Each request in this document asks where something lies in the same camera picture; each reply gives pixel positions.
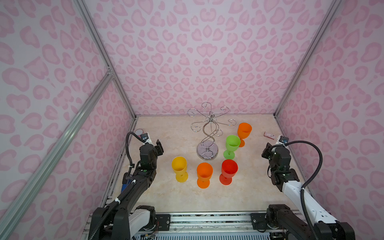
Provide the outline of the yellow wine glass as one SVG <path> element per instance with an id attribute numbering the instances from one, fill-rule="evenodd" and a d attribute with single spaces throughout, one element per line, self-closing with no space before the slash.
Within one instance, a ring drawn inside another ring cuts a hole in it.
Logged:
<path id="1" fill-rule="evenodd" d="M 180 183 L 186 182 L 189 177 L 187 166 L 187 160 L 184 157 L 176 157 L 172 161 L 172 169 L 176 174 L 176 180 Z"/>

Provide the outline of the orange wine glass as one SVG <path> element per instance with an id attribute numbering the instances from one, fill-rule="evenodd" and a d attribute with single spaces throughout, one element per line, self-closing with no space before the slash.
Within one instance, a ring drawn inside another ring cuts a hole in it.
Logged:
<path id="1" fill-rule="evenodd" d="M 206 189 L 210 185 L 210 179 L 213 175 L 213 167 L 208 163 L 201 163 L 197 167 L 197 184 L 201 189 Z"/>
<path id="2" fill-rule="evenodd" d="M 239 145 L 240 148 L 244 147 L 245 146 L 245 141 L 244 139 L 246 139 L 250 133 L 252 132 L 252 126 L 248 123 L 241 123 L 239 124 L 239 127 L 238 127 L 238 137 L 240 138 L 241 140 L 241 143 Z"/>

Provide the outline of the green wine glass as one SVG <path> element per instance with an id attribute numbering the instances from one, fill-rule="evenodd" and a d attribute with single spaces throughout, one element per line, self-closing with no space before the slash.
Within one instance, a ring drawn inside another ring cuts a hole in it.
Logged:
<path id="1" fill-rule="evenodd" d="M 226 138 L 226 150 L 223 156 L 226 160 L 233 160 L 235 158 L 235 151 L 239 148 L 241 140 L 236 135 L 229 135 Z"/>

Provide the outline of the red wine glass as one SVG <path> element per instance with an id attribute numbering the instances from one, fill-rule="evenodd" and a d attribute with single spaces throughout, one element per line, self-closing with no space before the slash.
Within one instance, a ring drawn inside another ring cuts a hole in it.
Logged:
<path id="1" fill-rule="evenodd" d="M 234 160 L 225 160 L 222 163 L 222 173 L 220 175 L 220 182 L 223 185 L 230 185 L 233 177 L 238 172 L 238 164 Z"/>

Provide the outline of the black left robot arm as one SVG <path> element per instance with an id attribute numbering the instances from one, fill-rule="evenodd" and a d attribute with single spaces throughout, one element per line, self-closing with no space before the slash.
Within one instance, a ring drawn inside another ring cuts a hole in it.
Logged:
<path id="1" fill-rule="evenodd" d="M 156 211 L 151 206 L 139 206 L 132 211 L 141 195 L 151 186 L 157 174 L 157 159 L 164 153 L 159 140 L 155 145 L 140 147 L 140 164 L 131 183 L 104 208 L 97 208 L 91 218 L 89 240 L 130 240 L 140 229 L 156 226 Z"/>

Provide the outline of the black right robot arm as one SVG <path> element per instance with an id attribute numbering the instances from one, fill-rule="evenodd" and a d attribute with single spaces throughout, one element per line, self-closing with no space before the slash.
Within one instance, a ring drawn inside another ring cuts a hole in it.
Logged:
<path id="1" fill-rule="evenodd" d="M 282 228 L 286 230 L 287 237 L 293 236 L 297 240 L 354 240 L 356 235 L 353 227 L 347 222 L 337 220 L 306 191 L 306 187 L 322 167 L 323 155 L 313 143 L 302 143 L 312 146 L 319 155 L 315 172 L 304 183 L 300 182 L 296 171 L 290 167 L 289 143 L 267 143 L 262 158 L 269 161 L 268 170 L 272 184 L 294 203 L 304 219 L 300 219 L 286 205 L 269 205 L 263 221 L 253 220 L 254 229 L 258 231 L 260 227 L 275 230 Z"/>

